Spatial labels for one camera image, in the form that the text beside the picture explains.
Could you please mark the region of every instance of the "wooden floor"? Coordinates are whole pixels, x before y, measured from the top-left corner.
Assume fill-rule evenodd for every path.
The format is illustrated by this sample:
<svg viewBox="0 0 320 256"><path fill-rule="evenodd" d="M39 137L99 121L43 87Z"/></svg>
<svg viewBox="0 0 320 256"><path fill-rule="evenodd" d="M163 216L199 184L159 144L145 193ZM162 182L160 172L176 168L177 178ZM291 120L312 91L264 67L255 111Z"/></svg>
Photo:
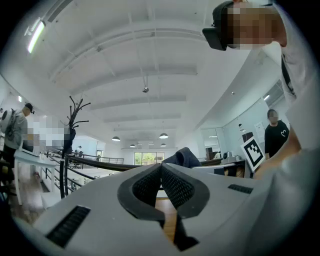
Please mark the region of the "wooden floor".
<svg viewBox="0 0 320 256"><path fill-rule="evenodd" d="M10 196L9 204L13 216L33 224L45 211L42 205L41 193L49 192L40 182L40 178L34 174L28 165L19 166L19 188L22 205L19 205L16 196ZM176 230L177 211L169 199L158 198L155 208L164 212L165 224L163 231L170 241L173 242Z"/></svg>
<svg viewBox="0 0 320 256"><path fill-rule="evenodd" d="M155 202L155 208L164 212L165 223L163 231L170 241L174 241L177 223L177 211L169 199L158 198Z"/></svg>
<svg viewBox="0 0 320 256"><path fill-rule="evenodd" d="M45 211L40 195L43 192L48 192L48 190L40 183L40 178L31 171L29 165L19 165L18 173L22 205L19 205L18 198L16 196L10 196L9 204L11 213L14 217L18 217L29 224L33 224ZM15 186L13 183L11 191L15 192Z"/></svg>

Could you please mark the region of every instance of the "ceiling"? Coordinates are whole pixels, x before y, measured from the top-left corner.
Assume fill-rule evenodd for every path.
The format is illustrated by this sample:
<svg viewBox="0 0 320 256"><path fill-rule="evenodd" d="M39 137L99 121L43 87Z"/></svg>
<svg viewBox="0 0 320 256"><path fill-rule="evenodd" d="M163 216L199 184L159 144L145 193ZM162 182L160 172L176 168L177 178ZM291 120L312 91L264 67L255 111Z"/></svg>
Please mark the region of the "ceiling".
<svg viewBox="0 0 320 256"><path fill-rule="evenodd" d="M230 86L198 126L223 127L267 94L267 103L274 102L281 93L280 76L280 66L264 50L251 51Z"/></svg>
<svg viewBox="0 0 320 256"><path fill-rule="evenodd" d="M212 50L202 35L223 1L48 0L26 15L13 37L15 59L0 70L19 94L64 122L69 95L91 102L79 113L90 120L78 128L83 134L104 142L119 136L123 148L174 148L178 135L203 122L250 52ZM29 54L31 36L23 34L38 17L45 29ZM160 140L163 132L169 138Z"/></svg>
<svg viewBox="0 0 320 256"><path fill-rule="evenodd" d="M162 132L173 147L208 50L201 31L221 2L57 1L44 15L32 61L55 87L91 102L90 113L124 148L157 141ZM59 5L63 10L52 16Z"/></svg>

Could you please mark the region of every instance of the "black vent grille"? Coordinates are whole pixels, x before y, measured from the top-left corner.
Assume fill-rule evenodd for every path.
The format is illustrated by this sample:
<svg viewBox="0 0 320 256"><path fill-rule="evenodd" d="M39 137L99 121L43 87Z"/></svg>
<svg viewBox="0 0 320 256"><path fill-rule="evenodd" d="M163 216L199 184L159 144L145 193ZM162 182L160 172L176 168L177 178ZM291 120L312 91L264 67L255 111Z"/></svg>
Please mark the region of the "black vent grille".
<svg viewBox="0 0 320 256"><path fill-rule="evenodd" d="M76 206L46 237L56 245L65 247L89 212L89 208Z"/></svg>
<svg viewBox="0 0 320 256"><path fill-rule="evenodd" d="M236 184L231 184L230 186L228 186L228 189L239 191L239 192L246 193L246 194L251 194L252 190L254 190L251 187L240 186L240 185L236 185Z"/></svg>

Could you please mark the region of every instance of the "white shirt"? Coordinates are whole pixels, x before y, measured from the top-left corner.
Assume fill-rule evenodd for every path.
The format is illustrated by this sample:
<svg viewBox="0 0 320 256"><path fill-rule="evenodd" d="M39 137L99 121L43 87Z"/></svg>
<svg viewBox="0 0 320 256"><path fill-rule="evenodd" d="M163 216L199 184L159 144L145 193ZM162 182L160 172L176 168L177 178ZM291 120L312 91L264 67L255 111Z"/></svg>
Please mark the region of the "white shirt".
<svg viewBox="0 0 320 256"><path fill-rule="evenodd" d="M284 96L290 108L285 114L302 149L320 147L320 69L309 43L281 6L274 4L286 32L287 45L281 48L290 76L291 93L282 78Z"/></svg>
<svg viewBox="0 0 320 256"><path fill-rule="evenodd" d="M285 99L291 106L305 88L320 81L320 70L309 44L294 21L281 6L274 4L274 7L280 14L286 32L287 44L281 47L281 54L291 83L287 85L282 77L282 88Z"/></svg>

